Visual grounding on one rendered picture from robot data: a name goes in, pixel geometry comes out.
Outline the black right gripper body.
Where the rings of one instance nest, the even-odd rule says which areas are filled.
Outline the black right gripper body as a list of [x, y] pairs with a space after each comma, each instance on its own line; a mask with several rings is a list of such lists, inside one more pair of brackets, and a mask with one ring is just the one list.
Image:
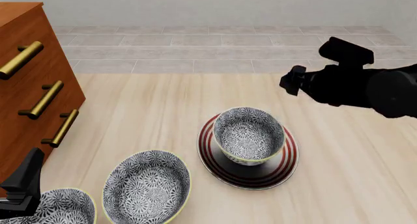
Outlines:
[[280, 87], [293, 96], [298, 96], [301, 89], [308, 92], [308, 83], [306, 83], [306, 67], [295, 65], [292, 69], [280, 79]]

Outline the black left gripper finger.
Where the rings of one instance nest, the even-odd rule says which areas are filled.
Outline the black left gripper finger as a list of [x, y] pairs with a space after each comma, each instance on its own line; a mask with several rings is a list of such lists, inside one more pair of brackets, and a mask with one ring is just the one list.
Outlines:
[[19, 167], [0, 184], [9, 193], [40, 193], [40, 172], [44, 153], [38, 147], [29, 151]]

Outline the black white patterned bowl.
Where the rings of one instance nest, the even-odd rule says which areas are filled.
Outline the black white patterned bowl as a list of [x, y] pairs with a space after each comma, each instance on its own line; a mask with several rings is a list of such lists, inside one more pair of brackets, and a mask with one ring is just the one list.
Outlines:
[[109, 174], [102, 207], [112, 224], [168, 224], [184, 208], [192, 189], [190, 171], [174, 153], [135, 153]]
[[41, 193], [33, 216], [0, 219], [0, 224], [96, 224], [96, 204], [78, 188], [59, 188]]
[[266, 163], [284, 148], [284, 127], [271, 114], [258, 108], [234, 107], [214, 120], [213, 137], [232, 162], [245, 166]]

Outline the wooden cabinet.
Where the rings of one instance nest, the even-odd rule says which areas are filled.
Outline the wooden cabinet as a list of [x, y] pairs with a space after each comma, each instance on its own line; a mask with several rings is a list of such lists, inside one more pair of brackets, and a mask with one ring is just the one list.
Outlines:
[[[41, 144], [64, 122], [61, 113], [79, 110], [85, 95], [47, 19], [42, 3], [0, 2], [0, 67], [17, 56], [18, 46], [38, 41], [44, 49], [10, 79], [0, 79], [0, 183], [20, 165], [32, 148], [49, 157], [57, 148]], [[44, 95], [43, 85], [62, 81], [64, 87], [37, 120], [19, 116]]]

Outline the plate with red rings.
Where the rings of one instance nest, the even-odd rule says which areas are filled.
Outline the plate with red rings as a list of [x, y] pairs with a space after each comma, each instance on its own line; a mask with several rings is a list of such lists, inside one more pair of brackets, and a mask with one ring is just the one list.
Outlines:
[[265, 190], [283, 184], [296, 171], [300, 149], [292, 133], [285, 128], [283, 150], [266, 163], [239, 165], [227, 158], [214, 140], [213, 116], [202, 127], [197, 137], [197, 152], [205, 168], [218, 180], [246, 190]]

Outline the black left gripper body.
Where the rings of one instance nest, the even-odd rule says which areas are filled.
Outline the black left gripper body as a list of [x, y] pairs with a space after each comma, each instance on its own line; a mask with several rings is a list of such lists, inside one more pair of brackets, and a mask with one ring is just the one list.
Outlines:
[[33, 216], [40, 204], [40, 190], [7, 191], [0, 198], [0, 219]]

